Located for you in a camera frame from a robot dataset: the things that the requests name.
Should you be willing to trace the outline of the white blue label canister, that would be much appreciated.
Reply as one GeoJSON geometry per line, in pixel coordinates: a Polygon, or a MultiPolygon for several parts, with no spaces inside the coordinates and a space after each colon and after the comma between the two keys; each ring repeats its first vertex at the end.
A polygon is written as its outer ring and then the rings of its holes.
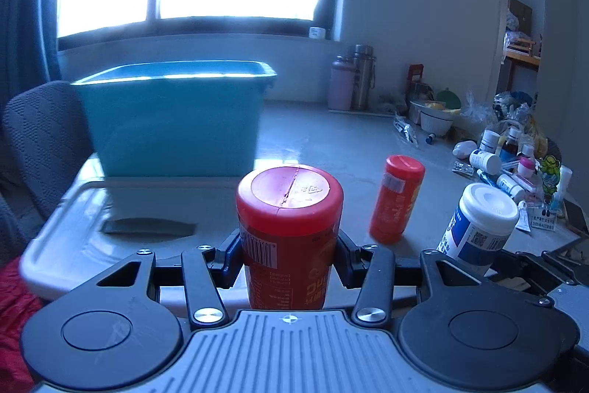
{"type": "Polygon", "coordinates": [[[486,183],[463,190],[437,250],[484,275],[519,220],[516,203],[486,183]]]}

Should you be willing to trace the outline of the large red canister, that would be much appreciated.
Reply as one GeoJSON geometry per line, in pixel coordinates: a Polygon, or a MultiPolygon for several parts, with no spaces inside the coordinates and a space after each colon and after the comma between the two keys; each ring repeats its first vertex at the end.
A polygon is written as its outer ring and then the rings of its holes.
{"type": "Polygon", "coordinates": [[[309,165],[248,173],[237,218],[251,308],[324,306],[343,205],[341,184],[309,165]]]}

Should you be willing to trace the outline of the white plastic bin lid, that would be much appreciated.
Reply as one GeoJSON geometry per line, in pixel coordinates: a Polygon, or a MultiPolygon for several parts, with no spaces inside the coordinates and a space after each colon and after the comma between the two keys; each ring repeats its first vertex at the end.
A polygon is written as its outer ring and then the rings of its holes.
{"type": "Polygon", "coordinates": [[[237,228],[236,178],[108,178],[87,159],[20,260],[29,290],[55,300],[140,249],[177,260],[237,228]]]}

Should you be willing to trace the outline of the white egg-shaped object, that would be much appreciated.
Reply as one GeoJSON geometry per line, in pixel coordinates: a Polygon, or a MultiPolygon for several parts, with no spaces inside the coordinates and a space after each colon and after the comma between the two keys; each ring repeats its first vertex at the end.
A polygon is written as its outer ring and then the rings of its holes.
{"type": "Polygon", "coordinates": [[[478,145],[475,141],[459,141],[453,150],[452,155],[456,157],[456,159],[468,159],[472,152],[474,152],[478,148],[478,145]]]}

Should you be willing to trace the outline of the small red canister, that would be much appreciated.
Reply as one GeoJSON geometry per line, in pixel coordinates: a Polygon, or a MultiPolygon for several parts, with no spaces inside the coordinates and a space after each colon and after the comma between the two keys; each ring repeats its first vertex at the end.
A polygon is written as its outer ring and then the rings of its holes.
{"type": "Polygon", "coordinates": [[[377,242],[400,240],[417,199],[425,167],[407,155],[390,155],[385,161],[369,234],[377,242]]]}

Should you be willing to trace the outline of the cartoon frog sticker card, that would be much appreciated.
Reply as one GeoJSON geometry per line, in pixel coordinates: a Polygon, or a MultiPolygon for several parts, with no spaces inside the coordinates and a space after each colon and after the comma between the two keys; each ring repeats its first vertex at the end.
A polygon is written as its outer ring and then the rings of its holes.
{"type": "Polygon", "coordinates": [[[540,160],[540,178],[544,196],[552,197],[560,183],[561,162],[554,155],[546,155],[540,160]]]}

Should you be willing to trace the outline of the white medicine bottle lying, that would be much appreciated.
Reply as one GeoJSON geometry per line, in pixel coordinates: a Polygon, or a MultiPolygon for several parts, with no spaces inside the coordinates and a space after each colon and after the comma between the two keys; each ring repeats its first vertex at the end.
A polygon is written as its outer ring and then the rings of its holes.
{"type": "Polygon", "coordinates": [[[480,148],[470,154],[469,162],[474,169],[481,169],[489,176],[498,176],[502,171],[502,161],[499,156],[480,148]]]}

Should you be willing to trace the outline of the blue plastic storage bin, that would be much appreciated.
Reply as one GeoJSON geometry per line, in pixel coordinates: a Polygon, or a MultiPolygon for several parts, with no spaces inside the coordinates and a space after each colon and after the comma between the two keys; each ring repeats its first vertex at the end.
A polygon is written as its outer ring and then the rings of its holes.
{"type": "Polygon", "coordinates": [[[262,62],[198,60],[122,65],[73,87],[106,176],[244,176],[275,79],[262,62]]]}

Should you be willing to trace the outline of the white ribbed bowl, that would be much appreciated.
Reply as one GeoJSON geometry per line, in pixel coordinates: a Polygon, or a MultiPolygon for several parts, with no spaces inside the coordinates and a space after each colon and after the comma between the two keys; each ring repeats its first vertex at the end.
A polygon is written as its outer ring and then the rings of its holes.
{"type": "Polygon", "coordinates": [[[420,108],[420,126],[428,134],[437,137],[445,137],[450,131],[455,119],[455,114],[446,110],[432,109],[423,106],[420,108]]]}

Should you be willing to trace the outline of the red down jacket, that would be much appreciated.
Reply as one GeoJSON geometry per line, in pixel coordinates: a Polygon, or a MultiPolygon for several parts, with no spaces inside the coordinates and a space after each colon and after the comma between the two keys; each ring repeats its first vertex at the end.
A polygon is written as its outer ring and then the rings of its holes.
{"type": "Polygon", "coordinates": [[[34,381],[20,350],[22,329],[41,307],[41,300],[26,286],[17,257],[1,268],[0,387],[5,393],[30,392],[34,381]]]}

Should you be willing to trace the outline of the steel thermos bottle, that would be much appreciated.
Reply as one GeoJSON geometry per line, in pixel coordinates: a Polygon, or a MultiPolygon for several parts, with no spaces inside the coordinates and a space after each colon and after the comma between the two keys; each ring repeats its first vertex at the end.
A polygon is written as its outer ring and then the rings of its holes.
{"type": "Polygon", "coordinates": [[[353,64],[355,65],[355,85],[352,93],[352,108],[355,111],[364,111],[368,106],[370,90],[375,85],[375,62],[373,47],[356,44],[353,52],[353,64]]]}

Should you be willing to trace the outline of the dark fabric office chair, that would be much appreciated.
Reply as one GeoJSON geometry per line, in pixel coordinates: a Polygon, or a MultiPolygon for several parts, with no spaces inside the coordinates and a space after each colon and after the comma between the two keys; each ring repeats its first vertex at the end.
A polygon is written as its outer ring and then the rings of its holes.
{"type": "Polygon", "coordinates": [[[21,255],[35,236],[17,218],[29,201],[42,220],[58,207],[94,151],[74,87],[55,81],[11,99],[1,117],[1,263],[21,255]]]}

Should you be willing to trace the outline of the white cup on windowsill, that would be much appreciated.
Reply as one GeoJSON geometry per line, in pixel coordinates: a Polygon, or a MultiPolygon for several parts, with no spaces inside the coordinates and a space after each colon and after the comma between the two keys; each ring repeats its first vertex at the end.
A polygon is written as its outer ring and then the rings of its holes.
{"type": "Polygon", "coordinates": [[[315,40],[323,40],[327,36],[327,30],[325,28],[311,26],[308,29],[308,37],[315,40]]]}

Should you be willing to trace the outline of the dark blue curtain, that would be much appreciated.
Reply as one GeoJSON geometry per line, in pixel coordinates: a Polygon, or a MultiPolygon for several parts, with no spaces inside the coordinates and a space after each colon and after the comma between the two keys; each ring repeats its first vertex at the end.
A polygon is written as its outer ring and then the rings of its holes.
{"type": "Polygon", "coordinates": [[[1,0],[1,104],[61,78],[57,0],[1,0]]]}

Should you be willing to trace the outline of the red box by wall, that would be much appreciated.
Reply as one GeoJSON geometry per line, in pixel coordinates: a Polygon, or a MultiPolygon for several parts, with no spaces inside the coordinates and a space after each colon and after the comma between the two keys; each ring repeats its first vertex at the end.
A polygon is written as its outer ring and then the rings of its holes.
{"type": "Polygon", "coordinates": [[[406,79],[406,93],[409,94],[414,84],[420,84],[422,81],[424,66],[422,64],[412,64],[408,67],[406,79]]]}

